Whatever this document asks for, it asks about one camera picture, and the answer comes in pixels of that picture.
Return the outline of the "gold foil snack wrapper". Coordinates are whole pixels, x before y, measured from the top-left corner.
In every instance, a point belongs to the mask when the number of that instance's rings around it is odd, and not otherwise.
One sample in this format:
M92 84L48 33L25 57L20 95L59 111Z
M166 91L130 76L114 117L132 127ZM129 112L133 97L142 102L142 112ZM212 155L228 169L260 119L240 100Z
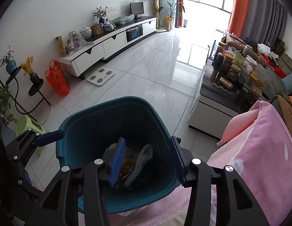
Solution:
M137 156L126 156L124 158L118 175L119 181L124 181L127 179L127 177L130 175L136 165L137 158Z

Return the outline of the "teal plastic trash bin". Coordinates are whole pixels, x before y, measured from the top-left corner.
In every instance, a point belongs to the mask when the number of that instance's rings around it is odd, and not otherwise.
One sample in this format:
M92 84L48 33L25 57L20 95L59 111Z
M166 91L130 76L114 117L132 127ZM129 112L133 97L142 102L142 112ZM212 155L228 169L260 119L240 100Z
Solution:
M170 156L170 134L152 105L126 96L87 108L60 125L64 138L56 143L60 166L83 168L113 152L119 164L108 166L115 178L104 182L109 214L156 202L179 186Z

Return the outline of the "pink floral tablecloth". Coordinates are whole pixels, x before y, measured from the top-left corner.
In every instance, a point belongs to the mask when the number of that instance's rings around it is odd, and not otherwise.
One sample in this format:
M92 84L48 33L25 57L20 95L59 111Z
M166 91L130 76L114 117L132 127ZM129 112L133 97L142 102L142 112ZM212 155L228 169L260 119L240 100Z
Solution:
M270 225L280 225L292 210L292 136L275 107L258 101L228 123L208 165L233 167ZM167 197L128 216L112 214L111 225L183 225L192 191L178 187Z

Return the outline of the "orange plastic bag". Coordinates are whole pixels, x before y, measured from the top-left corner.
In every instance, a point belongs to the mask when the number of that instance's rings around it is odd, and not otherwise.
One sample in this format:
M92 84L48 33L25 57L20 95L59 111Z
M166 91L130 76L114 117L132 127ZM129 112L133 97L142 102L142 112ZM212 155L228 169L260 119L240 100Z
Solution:
M59 96L67 96L69 94L69 83L58 61L50 61L49 69L45 72L45 76L47 82Z

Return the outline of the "white bathroom scale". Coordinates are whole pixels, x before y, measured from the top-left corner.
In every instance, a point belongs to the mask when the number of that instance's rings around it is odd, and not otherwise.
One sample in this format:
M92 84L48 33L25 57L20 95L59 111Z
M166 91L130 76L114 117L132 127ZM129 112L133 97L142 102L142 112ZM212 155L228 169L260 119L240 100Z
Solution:
M115 75L115 71L113 71L112 69L109 69L107 67L100 67L95 72L93 72L90 77L87 78L87 81L94 85L102 86L113 75Z

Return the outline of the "white TV cabinet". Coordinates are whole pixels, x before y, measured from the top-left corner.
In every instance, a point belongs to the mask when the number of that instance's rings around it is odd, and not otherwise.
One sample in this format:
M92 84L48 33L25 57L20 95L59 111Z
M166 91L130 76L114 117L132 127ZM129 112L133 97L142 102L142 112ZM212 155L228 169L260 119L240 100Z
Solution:
M63 70L84 79L83 73L98 61L109 62L120 53L156 33L156 17L142 16L111 32L91 37L87 45L72 55L57 59Z

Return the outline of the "olive green sectional sofa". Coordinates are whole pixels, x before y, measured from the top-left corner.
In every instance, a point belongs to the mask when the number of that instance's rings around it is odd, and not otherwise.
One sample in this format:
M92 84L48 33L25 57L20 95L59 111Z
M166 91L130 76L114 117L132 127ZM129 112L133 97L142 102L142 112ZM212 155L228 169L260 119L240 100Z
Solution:
M272 77L271 85L267 96L272 104L280 108L277 103L277 96L281 96L292 107L292 59L284 53L278 58L280 76L277 75L277 68L272 67L269 74Z

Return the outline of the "coffee table with jars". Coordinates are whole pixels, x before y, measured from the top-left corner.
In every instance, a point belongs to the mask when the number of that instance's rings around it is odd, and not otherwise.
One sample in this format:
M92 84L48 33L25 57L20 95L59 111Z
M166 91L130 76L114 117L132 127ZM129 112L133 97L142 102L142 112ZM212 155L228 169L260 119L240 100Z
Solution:
M269 65L255 47L227 34L200 82L188 116L190 128L222 138L229 121L248 111L257 100L271 102Z

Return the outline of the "blue grey cushion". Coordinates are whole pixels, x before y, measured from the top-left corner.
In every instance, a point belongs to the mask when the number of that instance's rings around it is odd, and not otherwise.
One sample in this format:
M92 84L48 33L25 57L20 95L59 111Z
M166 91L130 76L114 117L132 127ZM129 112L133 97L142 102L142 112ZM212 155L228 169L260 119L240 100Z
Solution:
M282 79L282 83L288 94L292 94L292 73Z

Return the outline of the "small black monitor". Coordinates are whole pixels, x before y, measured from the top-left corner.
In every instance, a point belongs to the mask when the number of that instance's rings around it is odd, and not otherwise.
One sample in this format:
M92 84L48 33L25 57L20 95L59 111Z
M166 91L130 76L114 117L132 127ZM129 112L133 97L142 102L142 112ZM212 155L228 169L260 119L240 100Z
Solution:
M130 13L134 15L135 19L140 19L140 15L144 14L143 2L130 3Z

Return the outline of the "tall potted plant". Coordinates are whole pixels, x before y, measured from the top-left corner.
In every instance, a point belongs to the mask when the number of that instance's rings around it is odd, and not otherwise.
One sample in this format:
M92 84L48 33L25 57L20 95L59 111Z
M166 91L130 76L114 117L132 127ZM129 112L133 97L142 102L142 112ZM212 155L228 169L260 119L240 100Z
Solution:
M179 2L177 0L176 3L173 2L173 4L170 4L170 15L164 18L166 23L166 31L170 31L173 27L173 23L178 23L177 27L180 27L180 22L182 22L183 13L185 12L184 4L183 2ZM164 9L164 7L159 7L159 13Z

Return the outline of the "orange curtain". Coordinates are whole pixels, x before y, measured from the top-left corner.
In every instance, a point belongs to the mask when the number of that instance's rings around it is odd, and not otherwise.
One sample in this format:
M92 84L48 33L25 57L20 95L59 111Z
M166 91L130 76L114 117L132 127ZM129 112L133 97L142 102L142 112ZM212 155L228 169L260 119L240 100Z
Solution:
M227 31L241 37L248 15L250 0L234 0Z

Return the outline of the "grey curtain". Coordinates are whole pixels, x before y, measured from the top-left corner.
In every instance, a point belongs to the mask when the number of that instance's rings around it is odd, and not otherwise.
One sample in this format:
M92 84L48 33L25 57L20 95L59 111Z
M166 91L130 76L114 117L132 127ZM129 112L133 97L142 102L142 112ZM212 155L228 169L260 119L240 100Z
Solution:
M286 27L287 11L277 0L250 0L241 38L272 47Z

